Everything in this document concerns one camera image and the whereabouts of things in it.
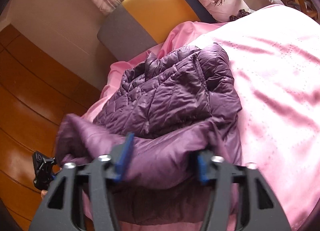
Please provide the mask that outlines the person's left hand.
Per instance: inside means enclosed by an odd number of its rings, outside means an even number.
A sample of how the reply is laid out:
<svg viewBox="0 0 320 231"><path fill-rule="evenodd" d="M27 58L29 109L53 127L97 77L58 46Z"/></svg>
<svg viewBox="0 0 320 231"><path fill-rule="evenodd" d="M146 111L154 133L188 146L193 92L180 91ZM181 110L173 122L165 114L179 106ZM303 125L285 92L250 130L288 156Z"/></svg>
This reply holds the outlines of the person's left hand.
<svg viewBox="0 0 320 231"><path fill-rule="evenodd" d="M46 196L47 193L48 193L47 190L42 190L41 191L41 198L44 199L44 197Z"/></svg>

